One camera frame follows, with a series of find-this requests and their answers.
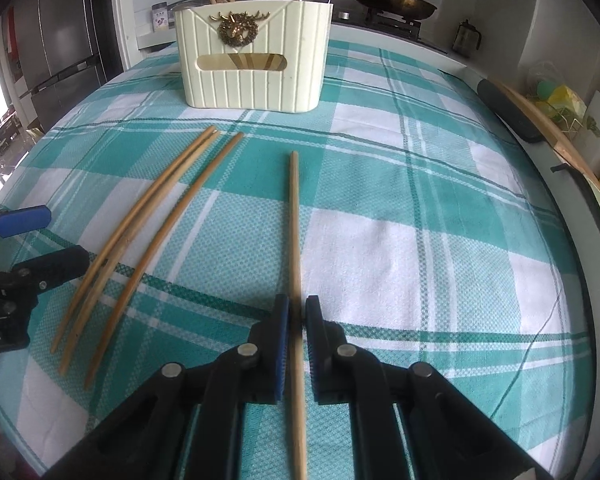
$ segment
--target checkered tablecloth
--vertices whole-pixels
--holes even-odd
[[[0,355],[0,421],[44,470],[163,363],[244,342],[287,288],[288,156],[301,173],[302,289],[382,360],[426,360],[552,472],[582,447],[593,363],[576,260],[535,168],[460,80],[331,41],[304,114],[187,107],[175,47],[93,93],[0,193],[47,204],[47,229],[0,240],[0,269],[81,244],[95,254],[151,181],[209,124],[222,130],[130,247],[66,378],[49,345],[77,283],[40,296],[30,348]],[[229,136],[246,138],[147,270],[96,385],[82,383],[110,308],[162,220]],[[312,479],[352,478],[348,409],[308,398]],[[250,406],[243,479],[288,478],[283,407]]]

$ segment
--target gas stove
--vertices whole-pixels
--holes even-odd
[[[390,36],[414,41],[415,43],[437,50],[442,54],[446,54],[446,50],[443,50],[420,37],[421,23],[416,20],[405,20],[401,16],[378,12],[375,9],[368,9],[366,14],[362,15],[334,9],[331,21],[333,23],[353,25],[355,27],[369,28],[370,30],[384,32]]]

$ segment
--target wok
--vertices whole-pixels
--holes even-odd
[[[356,0],[365,7],[384,10],[402,16],[405,20],[424,20],[431,16],[437,7],[425,0]]]

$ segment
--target refrigerator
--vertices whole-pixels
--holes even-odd
[[[13,30],[26,91],[48,132],[122,72],[111,0],[13,0]]]

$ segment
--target oval cutout slot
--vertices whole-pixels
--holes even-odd
[[[282,54],[205,54],[196,60],[200,70],[272,70],[286,68]]]

